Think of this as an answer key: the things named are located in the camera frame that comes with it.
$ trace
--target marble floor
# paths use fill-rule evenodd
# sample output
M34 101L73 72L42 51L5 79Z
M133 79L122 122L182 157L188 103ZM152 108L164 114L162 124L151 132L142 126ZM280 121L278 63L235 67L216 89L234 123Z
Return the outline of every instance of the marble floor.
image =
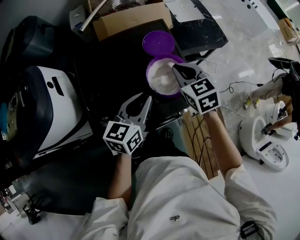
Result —
M267 29L257 36L252 36L239 16L228 6L227 0L202 0L201 2L212 16L217 16L215 19L229 41L207 58L207 60L217 63L216 73L214 63L203 61L200 64L205 72L213 76L219 91L227 89L230 83L236 81L255 84L268 82L275 70L275 67L268 61L269 57L283 57L300 61L296 47L288 45L279 30ZM271 11L266 0L261 0L261 2ZM251 105L247 111L244 111L242 105L245 92L254 90L257 86L237 83L233 85L233 88L234 93L229 91L221 93L222 105L246 118L261 115L264 112L264 105L273 103L272 99L260 101L258 109ZM238 128L243 119L225 108L222 108L222 113L230 137L241 149Z

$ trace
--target sleeve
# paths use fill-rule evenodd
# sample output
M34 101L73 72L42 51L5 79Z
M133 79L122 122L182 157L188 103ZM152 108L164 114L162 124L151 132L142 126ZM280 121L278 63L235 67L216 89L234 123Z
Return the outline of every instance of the sleeve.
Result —
M96 198L82 240L117 240L127 225L128 210L123 198Z
M242 221L254 221L264 239L274 239L278 227L276 214L259 195L243 165L226 173L225 197L238 210Z

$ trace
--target black hole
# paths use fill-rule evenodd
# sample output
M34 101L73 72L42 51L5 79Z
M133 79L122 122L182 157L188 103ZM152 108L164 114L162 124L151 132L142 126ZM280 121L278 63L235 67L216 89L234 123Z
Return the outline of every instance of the black hole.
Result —
M52 82L47 82L47 86L48 86L49 88L54 88L54 86L53 86L53 83L52 83Z

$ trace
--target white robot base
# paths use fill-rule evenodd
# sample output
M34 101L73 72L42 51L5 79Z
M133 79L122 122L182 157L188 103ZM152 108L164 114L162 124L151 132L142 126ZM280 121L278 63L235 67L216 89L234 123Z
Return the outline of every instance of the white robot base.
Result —
M289 165L285 149L268 135L261 133L266 125L262 116L252 117L240 123L240 143L243 150L261 164L265 163L276 171L282 171Z

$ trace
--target brown box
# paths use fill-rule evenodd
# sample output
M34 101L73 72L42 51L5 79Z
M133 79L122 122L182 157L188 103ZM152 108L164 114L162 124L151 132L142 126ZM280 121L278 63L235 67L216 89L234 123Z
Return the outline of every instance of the brown box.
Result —
M93 22L99 41L126 29L163 19L171 28L172 20L170 10L164 2L133 7L127 10L109 14Z
M300 43L300 35L292 28L290 20L287 18L281 19L278 21L278 25L288 44L296 45Z

